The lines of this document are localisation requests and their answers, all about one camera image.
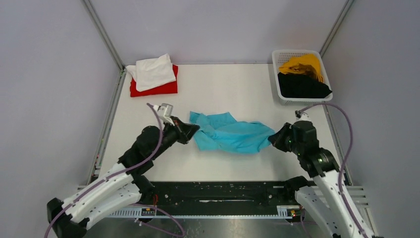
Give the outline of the cyan t-shirt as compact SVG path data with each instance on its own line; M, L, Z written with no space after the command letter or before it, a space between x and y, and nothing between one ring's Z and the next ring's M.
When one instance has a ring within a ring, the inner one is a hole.
M200 127L194 135L201 151L257 154L268 147L275 131L259 121L237 121L231 113L205 115L190 112L189 122Z

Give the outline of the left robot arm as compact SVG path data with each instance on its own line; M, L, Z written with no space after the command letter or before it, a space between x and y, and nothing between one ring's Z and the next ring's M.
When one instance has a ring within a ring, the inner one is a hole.
M54 231L59 238L82 238L88 229L109 214L134 203L152 201L155 187L145 177L154 160L174 143L187 144L199 131L196 124L183 123L171 116L171 122L145 127L133 145L101 178L60 200L47 203L48 237Z

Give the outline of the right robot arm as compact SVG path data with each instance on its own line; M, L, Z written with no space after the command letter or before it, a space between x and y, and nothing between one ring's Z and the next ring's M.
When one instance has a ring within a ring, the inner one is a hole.
M320 147L312 122L285 123L268 141L278 150L295 154L324 197L321 201L304 177L295 177L284 190L288 203L301 205L331 238L376 237L351 200L332 153Z

